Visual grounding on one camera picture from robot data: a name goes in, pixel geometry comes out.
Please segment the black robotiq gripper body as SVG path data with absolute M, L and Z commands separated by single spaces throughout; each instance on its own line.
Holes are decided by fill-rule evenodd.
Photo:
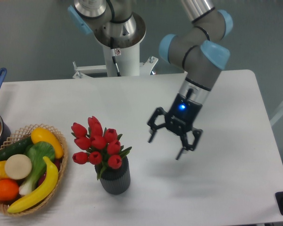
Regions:
M 202 104 L 186 99 L 177 94 L 170 110 L 165 114 L 166 129 L 178 136 L 183 136 L 192 130 Z

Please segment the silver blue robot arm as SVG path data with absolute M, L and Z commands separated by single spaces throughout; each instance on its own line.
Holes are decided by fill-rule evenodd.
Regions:
M 184 153 L 195 150 L 201 137 L 193 123 L 230 57 L 218 42 L 232 30 L 233 20 L 209 0 L 183 0 L 182 6 L 192 29 L 184 36 L 166 35 L 159 55 L 186 77 L 169 111 L 157 108 L 148 125 L 152 136 L 161 128 L 179 136 Z M 81 32 L 94 34 L 102 45 L 109 77 L 141 74 L 139 44 L 146 26 L 130 0 L 76 0 L 68 13 Z

